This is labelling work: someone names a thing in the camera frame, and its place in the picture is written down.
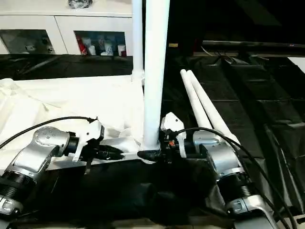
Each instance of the white tube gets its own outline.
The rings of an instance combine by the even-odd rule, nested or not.
[[[144,139],[142,149],[158,149],[170,0],[146,1]]]
[[[133,71],[132,80],[142,79],[143,70],[143,29],[142,0],[132,0],[132,39],[133,39]]]
[[[193,88],[194,88],[196,94],[198,95],[199,100],[200,100],[205,112],[207,113],[214,129],[219,130],[226,137],[229,137],[239,143],[236,136],[231,133],[230,129],[224,122],[223,118],[218,113],[217,109],[215,108],[215,106],[213,105],[209,96],[206,94],[206,92],[202,88],[201,84],[197,80],[194,73],[191,70],[188,70],[187,76],[190,78]]]
[[[194,90],[191,82],[191,78],[187,74],[185,69],[180,71],[187,95],[189,96],[190,103],[196,117],[196,121],[199,127],[212,128],[211,123],[200,103],[200,100]]]

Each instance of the glass cabinet door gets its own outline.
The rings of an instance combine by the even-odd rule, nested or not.
[[[0,15],[0,54],[67,54],[54,16]]]
[[[124,32],[74,31],[82,55],[126,56]]]
[[[55,54],[45,30],[0,30],[10,54]]]
[[[132,56],[132,18],[56,16],[68,54]]]

